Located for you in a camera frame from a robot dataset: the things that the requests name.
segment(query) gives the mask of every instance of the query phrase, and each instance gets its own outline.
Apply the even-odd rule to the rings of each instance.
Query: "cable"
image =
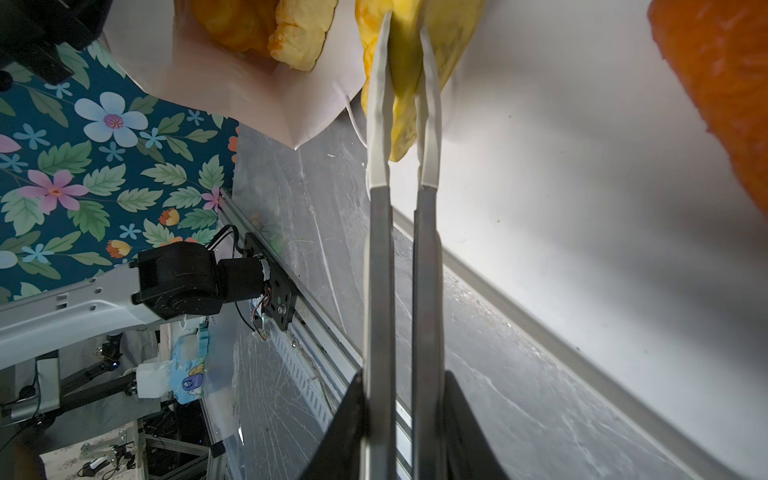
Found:
[[[233,224],[224,225],[221,227],[221,230],[219,230],[216,235],[214,235],[214,238],[211,239],[211,241],[208,243],[206,248],[208,250],[213,250],[218,246],[219,243],[221,243],[224,238],[227,237],[229,234],[234,235],[234,244],[233,244],[233,251],[234,249],[237,249],[238,252],[243,253],[243,248],[238,245],[240,242],[240,231],[235,227]]]
[[[253,308],[253,310],[251,310],[251,312],[250,312],[250,322],[253,324],[253,328],[254,328],[254,329],[256,329],[256,333],[258,333],[258,334],[259,334],[259,336],[261,337],[261,339],[262,339],[263,341],[265,341],[265,342],[268,342],[268,341],[269,341],[269,339],[268,339],[268,338],[266,338],[266,337],[265,337],[265,336],[264,336],[264,335],[261,333],[261,330],[259,330],[259,329],[257,329],[257,328],[256,328],[256,307],[254,307],[254,308]]]
[[[349,104],[349,97],[346,96],[344,91],[341,89],[341,87],[336,84],[336,90],[339,92],[339,94],[344,99],[344,106],[346,107],[346,113],[349,114],[349,120],[352,122],[352,128],[355,130],[355,134],[357,135],[357,139],[360,140],[360,143],[363,145],[363,147],[368,148],[368,144],[366,143],[366,139],[363,137],[362,132],[360,128],[357,126],[357,122],[355,121],[355,115],[352,113],[352,105]]]
[[[41,398],[40,398],[40,392],[38,391],[40,389],[40,373],[38,372],[38,363],[37,363],[37,361],[35,361],[35,380],[32,382],[32,385],[35,386],[35,391],[38,394],[38,406],[37,406],[37,408],[35,408],[35,413],[33,413],[31,417],[29,417],[30,420],[34,420],[35,417],[38,416],[38,413],[40,412],[40,401],[41,401]],[[27,425],[21,427],[19,430],[17,430],[16,433],[14,433],[13,436],[10,439],[8,439],[8,441],[5,443],[5,445],[0,447],[0,452],[5,450],[5,447],[10,445],[11,442],[13,442],[13,439],[15,439],[16,436],[19,433],[25,431],[26,429],[28,429],[29,427],[33,426],[34,424],[35,424],[34,422],[30,422]]]
[[[328,398],[328,393],[326,392],[326,383],[325,383],[325,380],[323,380],[323,377],[320,375],[320,370],[317,368],[317,365],[315,364],[315,361],[314,361],[314,359],[312,359],[312,357],[310,357],[309,353],[307,353],[307,352],[305,352],[305,351],[304,351],[304,348],[301,346],[301,343],[299,343],[299,342],[298,342],[298,341],[297,341],[295,338],[294,338],[294,341],[296,342],[296,344],[297,344],[297,345],[298,345],[298,347],[299,347],[299,348],[298,348],[298,350],[299,350],[299,353],[301,354],[301,356],[303,356],[303,357],[304,357],[304,359],[306,360],[306,362],[307,362],[307,363],[309,363],[309,365],[310,365],[310,367],[312,368],[312,370],[314,370],[314,371],[315,371],[315,378],[314,378],[314,379],[315,379],[315,380],[317,380],[317,382],[318,382],[318,383],[319,383],[319,385],[320,385],[320,390],[322,390],[322,391],[323,391],[323,398],[324,398],[324,399],[325,399],[325,401],[326,401],[326,405],[328,406],[328,410],[329,410],[329,411],[330,411],[332,414],[333,414],[333,413],[336,413],[336,409],[334,409],[334,408],[333,408],[333,406],[332,406],[332,404],[331,404],[331,401],[330,401],[330,399]]]
[[[110,478],[112,478],[112,476],[114,476],[114,473],[115,473],[117,470],[119,470],[119,469],[120,469],[120,463],[118,463],[118,466],[116,466],[115,468],[113,468],[113,469],[112,469],[112,470],[110,470],[109,472],[105,472],[105,473],[104,473],[104,474],[101,476],[101,480],[109,480]]]
[[[26,427],[23,427],[23,428],[20,428],[19,430],[17,430],[16,433],[14,433],[13,436],[5,443],[5,445],[3,445],[2,448],[0,448],[0,452],[5,450],[5,447],[7,447],[11,442],[13,442],[13,439],[16,438],[16,435],[18,435],[19,433],[25,431],[27,429],[27,427],[29,427],[29,425],[27,425]]]
[[[255,332],[255,331],[256,331],[256,329],[255,329],[255,328],[253,328],[251,325],[249,325],[249,324],[248,324],[248,322],[245,320],[245,317],[244,317],[244,316],[243,316],[243,314],[240,312],[240,307],[237,305],[237,302],[233,302],[233,303],[235,304],[235,308],[237,309],[237,314],[238,314],[238,315],[240,315],[240,318],[243,320],[243,323],[245,323],[245,326],[247,326],[248,328],[250,328],[250,331],[251,331],[251,332]]]
[[[265,309],[267,305],[272,301],[272,287],[264,285],[264,298],[261,299],[261,308]]]

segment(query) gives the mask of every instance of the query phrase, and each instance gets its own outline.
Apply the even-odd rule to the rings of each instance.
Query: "scratched plastic sheet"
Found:
[[[364,123],[359,102],[353,105],[356,118]],[[369,209],[365,162],[366,150],[346,113],[297,151],[241,126],[233,186],[237,206],[361,350],[363,247]],[[397,390],[409,404],[412,243],[398,231],[394,241]],[[512,478],[689,478],[449,272],[445,272],[444,311],[446,366],[458,377],[490,445]],[[246,333],[239,329],[242,348],[250,345],[241,338]],[[258,350],[240,355],[239,368],[246,374],[238,389],[263,391],[266,386],[271,395],[260,398],[277,404],[287,396],[287,404],[294,405],[290,388],[278,381],[283,377],[270,371],[276,368],[275,361],[264,358],[252,364],[259,362]],[[314,441],[316,432],[297,437],[289,424],[303,417],[268,409],[255,397],[252,403],[240,405],[240,414],[244,418],[274,415],[271,425],[293,435],[286,432],[284,436],[292,442],[282,442],[270,430],[273,436],[268,440],[266,432],[250,440],[253,445],[246,439],[248,457],[258,465],[257,473],[247,478],[295,478],[291,474],[298,470],[276,462],[274,449],[280,448],[291,462],[300,462],[303,453],[295,450],[306,452],[305,440]]]
[[[247,302],[238,304],[248,313]],[[286,334],[254,337],[231,304],[213,317],[204,396],[233,480],[299,477],[331,418],[313,377]]]

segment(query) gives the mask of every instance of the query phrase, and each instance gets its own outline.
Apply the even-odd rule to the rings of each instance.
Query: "table surface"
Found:
[[[443,245],[747,478],[768,478],[768,223],[649,1],[488,2],[443,91]],[[410,217],[415,152],[392,166]]]
[[[241,126],[233,187],[237,206],[361,350],[365,161],[346,114],[297,151]],[[409,404],[412,243],[399,231],[394,242],[397,391]],[[688,478],[449,272],[444,301],[447,368],[512,478]]]

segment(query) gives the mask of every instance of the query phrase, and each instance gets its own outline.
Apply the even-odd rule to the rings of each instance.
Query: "paper bag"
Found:
[[[339,0],[311,72],[213,43],[191,0],[114,0],[104,37],[148,94],[234,118],[293,148],[327,127],[366,81],[355,0]]]

